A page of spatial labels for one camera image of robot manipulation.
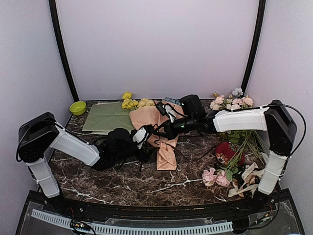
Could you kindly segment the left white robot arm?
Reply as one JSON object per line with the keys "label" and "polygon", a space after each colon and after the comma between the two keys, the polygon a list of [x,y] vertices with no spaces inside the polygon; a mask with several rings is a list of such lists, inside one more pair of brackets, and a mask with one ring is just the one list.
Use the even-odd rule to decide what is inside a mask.
{"label": "left white robot arm", "polygon": [[151,125],[128,131],[116,128],[103,139],[87,142],[61,126],[50,112],[44,113],[19,128],[16,160],[26,163],[50,206],[58,213],[66,213],[69,203],[61,196],[61,188],[45,159],[47,149],[61,151],[85,165],[102,171],[130,157],[146,160],[144,142],[153,133]]}

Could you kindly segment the blue fake flower stem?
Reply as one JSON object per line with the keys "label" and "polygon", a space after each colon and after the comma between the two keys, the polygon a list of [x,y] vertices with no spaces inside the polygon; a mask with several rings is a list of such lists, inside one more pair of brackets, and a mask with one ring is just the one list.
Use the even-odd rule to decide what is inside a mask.
{"label": "blue fake flower stem", "polygon": [[167,102],[171,102],[173,104],[180,105],[179,99],[176,99],[176,98],[171,98],[171,97],[167,96],[167,97],[164,98],[164,100],[167,101]]}

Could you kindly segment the dark brown ribbon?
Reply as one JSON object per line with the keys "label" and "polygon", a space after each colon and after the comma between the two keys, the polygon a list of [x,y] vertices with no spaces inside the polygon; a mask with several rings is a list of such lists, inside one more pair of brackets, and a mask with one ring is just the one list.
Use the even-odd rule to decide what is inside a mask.
{"label": "dark brown ribbon", "polygon": [[145,143],[140,149],[142,156],[134,156],[134,160],[143,164],[156,163],[157,170],[176,170],[185,164],[197,164],[205,158],[214,155],[215,149],[219,144],[219,138],[216,134],[206,134],[200,131],[191,131],[182,134],[178,142],[173,141],[165,143],[161,147],[161,141],[156,141],[156,146]]}

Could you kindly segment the pale yellow flower stem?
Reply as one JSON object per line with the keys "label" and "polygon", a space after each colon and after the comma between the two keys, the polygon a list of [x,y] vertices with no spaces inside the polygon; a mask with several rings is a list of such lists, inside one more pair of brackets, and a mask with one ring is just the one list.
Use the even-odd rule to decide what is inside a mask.
{"label": "pale yellow flower stem", "polygon": [[138,103],[138,108],[143,108],[146,106],[155,106],[155,102],[151,99],[143,98]]}

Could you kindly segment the beige wrapping paper sheet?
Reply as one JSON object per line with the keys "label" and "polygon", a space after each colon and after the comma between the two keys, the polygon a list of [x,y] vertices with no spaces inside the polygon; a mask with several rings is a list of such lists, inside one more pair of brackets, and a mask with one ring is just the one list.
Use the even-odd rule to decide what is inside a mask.
{"label": "beige wrapping paper sheet", "polygon": [[[139,130],[144,125],[152,125],[155,128],[159,127],[169,118],[162,116],[155,106],[146,106],[129,113],[133,127]],[[159,137],[152,134],[148,138],[148,143],[153,147],[158,148],[156,154],[156,169],[157,170],[176,170],[177,161],[173,147],[176,147],[178,137],[173,140],[168,140],[165,137]]]}

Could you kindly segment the bright yellow flower stem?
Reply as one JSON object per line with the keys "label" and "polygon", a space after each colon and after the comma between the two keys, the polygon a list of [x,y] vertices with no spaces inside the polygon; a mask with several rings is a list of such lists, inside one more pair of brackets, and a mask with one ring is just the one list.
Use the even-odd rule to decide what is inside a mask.
{"label": "bright yellow flower stem", "polygon": [[122,108],[128,110],[136,110],[138,109],[139,102],[137,100],[132,99],[133,94],[131,92],[125,92],[122,96],[123,103]]}

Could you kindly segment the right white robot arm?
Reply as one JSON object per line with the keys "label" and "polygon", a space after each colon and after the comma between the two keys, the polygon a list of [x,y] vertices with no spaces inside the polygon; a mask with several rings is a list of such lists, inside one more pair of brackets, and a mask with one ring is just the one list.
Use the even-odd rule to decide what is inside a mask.
{"label": "right white robot arm", "polygon": [[261,193],[252,198],[249,205],[253,212],[261,212],[268,205],[266,195],[273,192],[292,156],[297,127],[285,105],[274,100],[269,105],[257,108],[206,113],[202,106],[196,107],[188,101],[183,105],[183,110],[187,112],[183,118],[162,124],[163,137],[172,140],[179,134],[192,130],[207,134],[239,130],[267,132],[269,153],[265,172],[258,186]]}

